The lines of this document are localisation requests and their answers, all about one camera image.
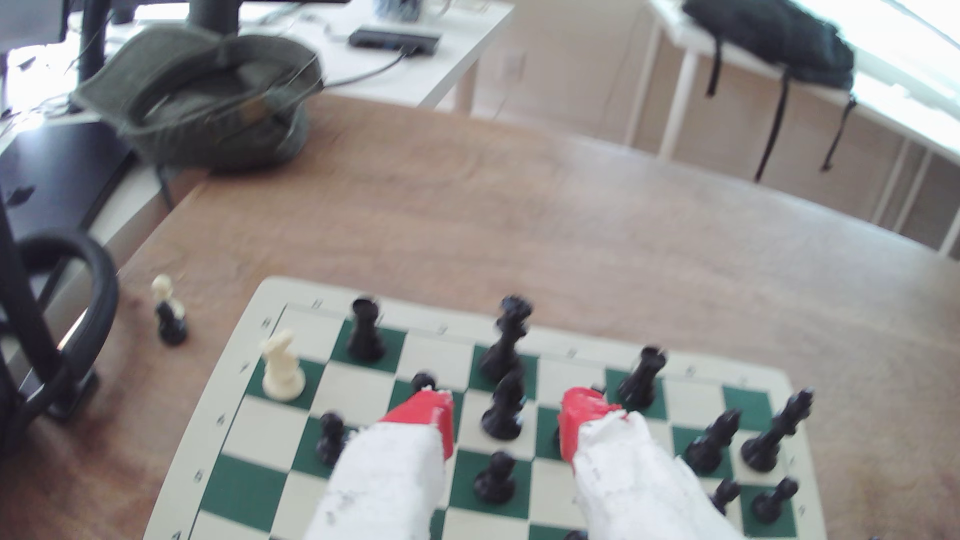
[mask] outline wooden table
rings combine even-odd
[[[288,166],[211,178],[121,271],[68,426],[0,465],[5,538],[139,537],[207,376],[254,289],[287,275],[785,369],[830,536],[960,530],[960,268],[828,209],[611,145],[321,96]],[[156,338],[177,280],[190,340]]]

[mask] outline chess piece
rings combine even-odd
[[[156,320],[158,323],[156,333],[167,345],[179,345],[186,339],[186,322],[182,318],[177,318],[177,314],[168,302],[160,302],[156,305]]]
[[[493,405],[480,420],[487,435],[501,441],[512,441],[520,436],[523,419],[520,411],[526,402],[523,371],[515,369],[504,377],[493,390]]]
[[[320,440],[317,442],[317,458],[323,465],[333,467],[347,444],[347,430],[344,419],[334,412],[320,417]]]
[[[410,381],[410,385],[413,387],[415,393],[420,392],[423,388],[436,390],[437,380],[430,375],[430,372],[419,371],[416,375],[414,375],[413,380]]]
[[[720,485],[717,486],[717,490],[710,496],[710,502],[713,503],[713,507],[715,507],[718,512],[726,516],[727,504],[732,503],[733,500],[739,496],[740,484],[733,481],[733,479],[723,479]]]
[[[516,460],[506,452],[490,456],[490,465],[480,471],[473,481],[473,493],[486,503],[504,504],[516,491],[514,480]]]
[[[810,415],[813,405],[813,388],[805,388],[791,396],[786,407],[774,416],[770,430],[761,433],[740,447],[743,460],[755,471],[769,473],[777,466],[780,441],[787,435],[797,433],[797,425]]]
[[[723,449],[730,446],[733,434],[740,428],[738,408],[732,408],[707,426],[705,433],[693,440],[684,451],[684,461],[697,475],[716,471],[723,461]]]
[[[287,350],[294,340],[292,330],[275,333],[263,345],[263,357],[267,369],[263,374],[263,392],[268,398],[279,402],[295,400],[303,393],[306,376],[300,361]]]
[[[174,311],[174,317],[178,319],[186,317],[186,308],[183,306],[183,302],[174,298],[174,282],[170,279],[170,276],[160,274],[154,278],[150,290],[154,293],[154,304],[166,302]]]
[[[767,525],[776,522],[783,512],[783,502],[796,495],[798,489],[800,485],[797,481],[786,477],[772,491],[765,491],[754,497],[750,509],[753,510],[756,520]]]
[[[353,301],[353,330],[347,340],[347,354],[366,362],[374,362],[387,354],[387,348],[376,328],[380,315],[373,298],[361,297]]]
[[[656,346],[644,347],[640,351],[640,364],[617,387],[623,404],[643,409],[652,405],[657,397],[654,379],[666,365],[666,351]]]
[[[500,382],[521,365],[520,357],[516,354],[516,343],[527,334],[526,319],[534,311],[530,302],[516,294],[504,298],[500,302],[500,309],[503,314],[496,320],[496,327],[501,332],[500,340],[480,356],[480,373],[494,382]]]

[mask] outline chessboard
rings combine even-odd
[[[300,540],[331,472],[315,454],[321,415],[337,411],[353,429],[376,422],[412,395],[409,382],[421,370],[450,390],[455,404],[455,452],[446,463],[432,540],[562,540],[570,530],[585,528],[572,471],[554,441],[561,398],[572,386],[598,386],[608,388],[608,400],[617,403],[617,385],[636,366],[642,346],[542,328],[535,310],[529,334],[517,343],[526,367],[523,430],[518,439],[502,442],[480,428],[493,386],[477,369],[478,358],[499,336],[494,320],[500,299],[491,298],[489,314],[477,315],[377,298],[387,354],[367,364],[346,352],[350,306],[362,294],[276,277],[259,286],[190,419],[144,538]],[[284,329],[296,335],[291,350],[300,358],[306,389],[294,401],[278,403],[261,387],[261,347]],[[803,423],[781,442],[772,472],[757,473],[739,456],[743,442],[769,429],[773,414],[793,394],[782,371],[671,351],[656,388],[656,400],[640,412],[671,454],[681,454],[725,410],[743,410],[720,468],[700,478],[709,493],[726,477],[742,485],[740,497],[727,506],[736,529],[751,538],[826,540]],[[498,450],[516,458],[517,488],[509,502],[493,505],[479,501],[472,484]],[[759,523],[750,501],[786,475],[799,482],[799,492],[774,524]]]

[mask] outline backpack strap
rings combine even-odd
[[[840,137],[843,136],[843,130],[847,127],[847,117],[850,116],[854,107],[856,107],[856,97],[851,94],[850,101],[847,102],[847,106],[843,109],[843,116],[840,117],[840,128],[837,130],[837,135],[833,138],[833,144],[830,144],[830,150],[827,152],[827,157],[824,158],[824,164],[820,167],[820,172],[827,172],[833,168],[833,153],[836,152],[837,145],[840,144]]]
[[[720,66],[723,65],[723,39],[714,36],[713,69],[710,70],[710,82],[707,85],[707,97],[717,93],[717,81],[720,80]]]
[[[756,169],[754,182],[760,183],[760,177],[763,176],[763,169],[767,166],[767,160],[774,151],[774,145],[777,144],[777,136],[780,134],[780,124],[783,123],[783,112],[786,110],[786,98],[790,89],[790,69],[783,71],[783,77],[780,79],[780,102],[777,103],[777,113],[774,115],[774,125],[770,130],[770,137],[767,138],[767,148],[763,151],[763,158],[760,159],[760,167]]]

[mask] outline wall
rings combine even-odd
[[[642,0],[516,0],[512,26],[481,62],[477,115],[619,143],[652,27],[653,15]],[[501,65],[517,52],[526,55],[525,69],[522,80],[511,84],[502,80]],[[641,150],[656,152],[660,145],[682,56],[661,43],[637,130],[635,147]],[[699,63],[675,159],[751,179],[780,83],[726,65],[717,95],[707,99],[710,64],[711,59]],[[793,86],[763,183],[869,220],[902,137],[853,114],[833,168],[822,173],[841,112]],[[916,147],[908,154],[882,225],[893,225],[921,157]],[[939,246],[960,207],[957,176],[955,165],[934,159],[905,236]]]

